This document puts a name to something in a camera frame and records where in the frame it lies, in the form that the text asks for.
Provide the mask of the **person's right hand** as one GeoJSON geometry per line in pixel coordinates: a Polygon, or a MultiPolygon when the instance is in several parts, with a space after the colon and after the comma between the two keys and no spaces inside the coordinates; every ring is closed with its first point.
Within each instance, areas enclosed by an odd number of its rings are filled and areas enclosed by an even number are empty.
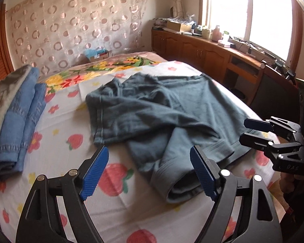
{"type": "Polygon", "coordinates": [[[285,211],[304,216],[304,176],[281,173],[279,187],[285,211]]]}

